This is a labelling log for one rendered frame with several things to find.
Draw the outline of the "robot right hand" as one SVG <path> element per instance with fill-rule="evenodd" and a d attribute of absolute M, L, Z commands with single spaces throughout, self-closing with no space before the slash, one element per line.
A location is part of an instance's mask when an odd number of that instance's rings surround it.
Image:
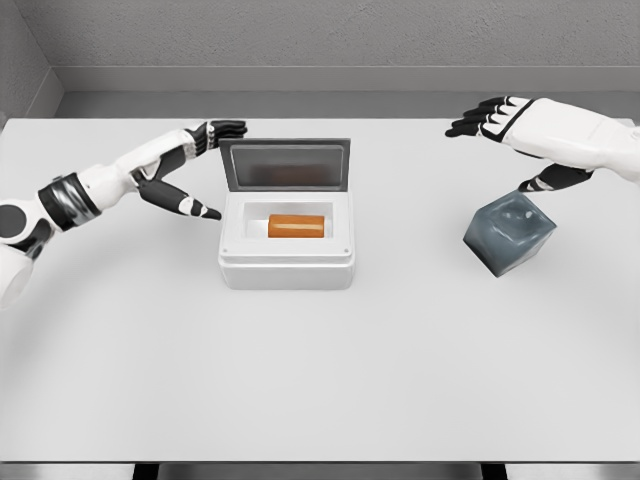
<path fill-rule="evenodd" d="M 484 100 L 452 122 L 449 138 L 483 137 L 551 164 L 522 182 L 525 192 L 557 191 L 589 180 L 619 124 L 602 114 L 547 98 Z"/>

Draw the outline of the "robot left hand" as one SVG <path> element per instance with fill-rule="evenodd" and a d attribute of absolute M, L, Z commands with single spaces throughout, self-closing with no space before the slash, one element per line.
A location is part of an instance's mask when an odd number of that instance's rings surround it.
<path fill-rule="evenodd" d="M 164 177 L 209 150 L 222 139 L 241 139 L 247 133 L 242 120 L 210 120 L 193 128 L 173 130 L 120 157 L 115 164 L 140 197 L 157 207 L 184 216 L 219 220 L 219 211 L 205 206 Z"/>

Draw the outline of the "dark grey translucent cube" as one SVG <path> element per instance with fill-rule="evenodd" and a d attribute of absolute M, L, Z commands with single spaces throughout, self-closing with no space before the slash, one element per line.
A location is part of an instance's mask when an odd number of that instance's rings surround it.
<path fill-rule="evenodd" d="M 535 256 L 556 228 L 528 197 L 513 191 L 476 211 L 463 242 L 500 277 Z"/>

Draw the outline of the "grey box lid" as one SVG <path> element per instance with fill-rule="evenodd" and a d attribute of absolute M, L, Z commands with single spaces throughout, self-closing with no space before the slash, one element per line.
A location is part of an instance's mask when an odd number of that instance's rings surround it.
<path fill-rule="evenodd" d="M 350 147 L 348 138 L 219 141 L 232 192 L 345 192 Z"/>

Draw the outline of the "orange cylinder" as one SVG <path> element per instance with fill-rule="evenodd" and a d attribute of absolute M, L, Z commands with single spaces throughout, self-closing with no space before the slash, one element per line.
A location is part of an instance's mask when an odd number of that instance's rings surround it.
<path fill-rule="evenodd" d="M 268 219 L 269 238 L 323 238 L 324 235 L 322 215 L 272 214 Z"/>

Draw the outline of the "white box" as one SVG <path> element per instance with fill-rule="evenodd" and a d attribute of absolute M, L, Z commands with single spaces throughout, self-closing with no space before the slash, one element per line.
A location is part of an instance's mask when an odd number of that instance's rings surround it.
<path fill-rule="evenodd" d="M 270 238 L 272 214 L 317 215 L 324 236 Z M 236 290 L 340 290 L 355 272 L 355 238 L 348 192 L 233 192 L 227 195 L 219 266 Z"/>

